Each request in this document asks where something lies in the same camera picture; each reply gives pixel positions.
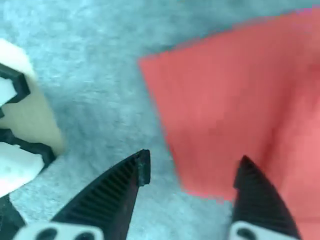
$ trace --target white plastic piece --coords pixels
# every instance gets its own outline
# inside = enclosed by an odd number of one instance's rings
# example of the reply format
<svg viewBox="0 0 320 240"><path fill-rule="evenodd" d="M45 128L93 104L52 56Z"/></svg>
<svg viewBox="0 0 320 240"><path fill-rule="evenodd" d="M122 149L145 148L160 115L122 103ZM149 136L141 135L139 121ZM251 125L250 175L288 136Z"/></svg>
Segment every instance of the white plastic piece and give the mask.
<svg viewBox="0 0 320 240"><path fill-rule="evenodd" d="M0 198L29 183L44 166L41 155L0 142Z"/></svg>
<svg viewBox="0 0 320 240"><path fill-rule="evenodd" d="M0 77L0 107L17 95L14 84L10 79Z"/></svg>
<svg viewBox="0 0 320 240"><path fill-rule="evenodd" d="M252 240L298 240L295 237L284 235L245 221L236 221L232 224L229 231L229 240L250 240L250 238L243 238L238 235L240 229L246 229L252 232L255 236Z"/></svg>
<svg viewBox="0 0 320 240"><path fill-rule="evenodd" d="M43 240L104 240L104 234L98 227L58 222L44 222L27 225L20 229L13 240L42 240L40 235L41 233L45 233L45 231L47 231L48 234L47 238L43 238ZM50 236L50 232L56 232L56 235ZM93 238L81 238L81 234L91 234Z"/></svg>

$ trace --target screw hole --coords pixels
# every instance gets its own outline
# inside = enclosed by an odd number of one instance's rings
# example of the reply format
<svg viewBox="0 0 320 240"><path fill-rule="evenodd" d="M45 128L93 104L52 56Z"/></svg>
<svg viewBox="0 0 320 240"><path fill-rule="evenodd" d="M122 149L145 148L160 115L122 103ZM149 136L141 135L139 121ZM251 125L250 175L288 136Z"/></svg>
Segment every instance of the screw hole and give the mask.
<svg viewBox="0 0 320 240"><path fill-rule="evenodd" d="M95 236L91 232L84 232L78 235L75 240L95 240Z"/></svg>
<svg viewBox="0 0 320 240"><path fill-rule="evenodd" d="M41 231L37 236L36 240L54 240L57 236L57 230L54 228L47 228Z"/></svg>
<svg viewBox="0 0 320 240"><path fill-rule="evenodd" d="M253 231L247 228L240 228L238 231L236 231L236 234L239 237L244 238L245 240L257 240L257 236Z"/></svg>

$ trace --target textured surface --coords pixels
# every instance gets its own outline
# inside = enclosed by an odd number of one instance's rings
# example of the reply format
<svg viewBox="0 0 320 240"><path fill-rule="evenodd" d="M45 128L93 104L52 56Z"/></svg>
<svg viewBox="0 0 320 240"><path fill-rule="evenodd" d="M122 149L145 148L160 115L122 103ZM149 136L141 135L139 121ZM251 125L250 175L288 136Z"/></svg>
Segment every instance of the textured surface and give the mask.
<svg viewBox="0 0 320 240"><path fill-rule="evenodd" d="M27 222L50 219L114 163L151 150L129 240L222 239L230 204L182 193L138 57L233 23L316 0L4 0L0 36L23 47L67 140L67 152L11 200Z"/></svg>

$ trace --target carpet floor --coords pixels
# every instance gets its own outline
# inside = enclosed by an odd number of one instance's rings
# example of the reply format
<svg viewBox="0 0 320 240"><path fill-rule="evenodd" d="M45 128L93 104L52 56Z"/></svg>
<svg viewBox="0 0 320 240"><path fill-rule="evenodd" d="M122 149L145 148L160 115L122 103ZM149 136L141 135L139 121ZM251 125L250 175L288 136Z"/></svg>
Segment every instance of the carpet floor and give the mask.
<svg viewBox="0 0 320 240"><path fill-rule="evenodd" d="M27 223L51 219L106 169L150 149L128 240L223 240L231 203L179 187L137 58L319 0L2 0L0 37L24 48L67 151L11 194Z"/></svg>

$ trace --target red fabric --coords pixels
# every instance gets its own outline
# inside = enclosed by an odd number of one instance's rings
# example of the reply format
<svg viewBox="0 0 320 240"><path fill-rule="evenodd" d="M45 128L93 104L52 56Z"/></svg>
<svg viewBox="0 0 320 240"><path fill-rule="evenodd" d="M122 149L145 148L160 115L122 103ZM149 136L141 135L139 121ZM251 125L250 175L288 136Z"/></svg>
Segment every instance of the red fabric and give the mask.
<svg viewBox="0 0 320 240"><path fill-rule="evenodd" d="M320 236L320 8L140 60L185 190L235 196L248 155L305 240Z"/></svg>

